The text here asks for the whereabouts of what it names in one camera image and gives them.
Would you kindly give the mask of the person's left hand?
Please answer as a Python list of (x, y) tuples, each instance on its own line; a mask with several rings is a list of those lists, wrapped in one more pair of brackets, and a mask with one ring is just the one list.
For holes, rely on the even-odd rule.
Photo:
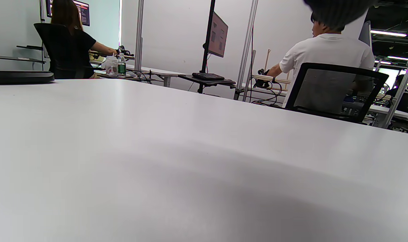
[(377, 0), (304, 0), (313, 20), (332, 29), (343, 27), (365, 14)]

